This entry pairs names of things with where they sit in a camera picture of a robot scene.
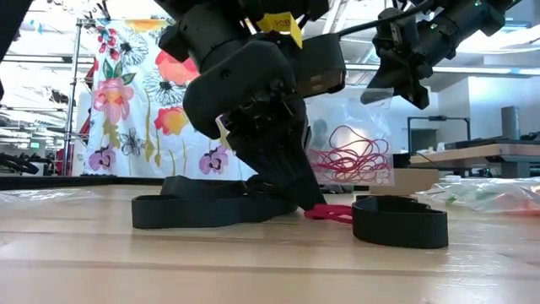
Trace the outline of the white floral cloth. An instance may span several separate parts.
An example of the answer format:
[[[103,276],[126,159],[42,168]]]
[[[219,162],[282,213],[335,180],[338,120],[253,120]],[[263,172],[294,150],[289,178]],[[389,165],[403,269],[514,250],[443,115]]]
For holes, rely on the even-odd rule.
[[[248,179],[255,172],[224,137],[212,140],[191,125],[183,99],[198,71],[193,60],[179,62],[159,48],[167,24],[163,19],[97,21],[85,172]]]

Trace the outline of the person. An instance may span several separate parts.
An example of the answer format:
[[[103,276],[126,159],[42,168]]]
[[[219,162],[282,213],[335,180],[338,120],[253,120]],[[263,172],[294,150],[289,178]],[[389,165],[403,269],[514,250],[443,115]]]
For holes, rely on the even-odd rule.
[[[322,119],[316,119],[311,124],[311,146],[321,149],[327,142],[327,123]]]

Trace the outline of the brown cardboard box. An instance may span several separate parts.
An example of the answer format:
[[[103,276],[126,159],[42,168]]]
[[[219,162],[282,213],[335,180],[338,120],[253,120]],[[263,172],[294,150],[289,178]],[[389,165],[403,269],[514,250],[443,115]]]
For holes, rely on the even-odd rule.
[[[369,186],[375,195],[409,196],[416,192],[431,189],[439,181],[439,172],[435,169],[395,169],[394,183],[390,186]]]

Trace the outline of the black flat tray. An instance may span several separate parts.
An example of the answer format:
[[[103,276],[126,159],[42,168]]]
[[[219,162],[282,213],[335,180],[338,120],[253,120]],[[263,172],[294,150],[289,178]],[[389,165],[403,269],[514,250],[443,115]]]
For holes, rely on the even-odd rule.
[[[446,143],[444,145],[445,150],[450,149],[465,149],[490,144],[531,144],[540,145],[540,140],[530,139],[507,139],[507,138],[477,138],[468,141],[459,141],[453,143]]]

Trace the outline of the green rubber band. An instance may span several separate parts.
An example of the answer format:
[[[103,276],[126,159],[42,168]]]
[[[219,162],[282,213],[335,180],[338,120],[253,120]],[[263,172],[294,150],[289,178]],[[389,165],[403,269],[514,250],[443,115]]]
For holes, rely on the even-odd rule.
[[[497,192],[492,191],[467,191],[461,193],[451,193],[448,198],[445,199],[446,204],[469,204],[473,202],[480,202],[484,200],[491,200],[499,195]]]

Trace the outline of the wooden background table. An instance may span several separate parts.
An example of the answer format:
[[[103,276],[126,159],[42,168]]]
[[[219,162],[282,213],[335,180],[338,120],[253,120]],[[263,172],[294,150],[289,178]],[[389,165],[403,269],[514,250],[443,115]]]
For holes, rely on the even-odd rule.
[[[489,144],[465,149],[451,149],[410,158],[414,168],[434,167],[440,171],[466,171],[499,167],[503,178],[527,178],[532,166],[540,166],[540,145]]]

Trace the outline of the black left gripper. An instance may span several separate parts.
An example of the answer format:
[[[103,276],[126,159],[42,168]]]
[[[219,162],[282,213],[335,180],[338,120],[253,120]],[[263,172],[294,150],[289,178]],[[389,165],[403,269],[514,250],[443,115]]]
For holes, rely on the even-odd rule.
[[[200,75],[183,106],[203,135],[229,145],[258,176],[304,210],[326,202],[305,152],[305,103],[297,90],[303,51],[292,41],[201,42],[187,48]]]

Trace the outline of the black monitor stand frame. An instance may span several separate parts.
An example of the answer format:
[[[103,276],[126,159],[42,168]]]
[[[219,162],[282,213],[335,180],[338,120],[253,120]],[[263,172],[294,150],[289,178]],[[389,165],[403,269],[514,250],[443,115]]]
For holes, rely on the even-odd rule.
[[[447,117],[444,115],[439,116],[426,116],[426,117],[407,117],[407,131],[408,131],[408,152],[413,152],[412,149],[412,120],[425,120],[429,122],[445,122],[445,121],[464,121],[467,128],[467,140],[472,139],[471,135],[471,123],[470,118],[467,117]]]

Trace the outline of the long ceiling light strip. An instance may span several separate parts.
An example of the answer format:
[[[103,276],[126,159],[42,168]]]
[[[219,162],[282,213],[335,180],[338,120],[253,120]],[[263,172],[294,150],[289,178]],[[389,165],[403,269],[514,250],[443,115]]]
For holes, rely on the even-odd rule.
[[[376,64],[347,63],[347,70],[376,71]],[[497,68],[497,67],[433,67],[434,73],[462,73],[484,75],[509,75],[509,76],[540,76],[540,68]]]

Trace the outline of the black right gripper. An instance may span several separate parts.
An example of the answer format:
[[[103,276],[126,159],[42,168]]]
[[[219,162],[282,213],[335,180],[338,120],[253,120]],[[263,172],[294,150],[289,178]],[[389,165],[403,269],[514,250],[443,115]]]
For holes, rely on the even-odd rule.
[[[419,79],[428,78],[433,68],[424,62],[413,48],[419,43],[416,13],[400,19],[384,22],[384,19],[404,14],[399,8],[386,8],[378,15],[381,23],[376,26],[373,38],[380,66],[360,102],[369,105],[392,96],[401,96],[418,109],[429,105],[429,92]]]

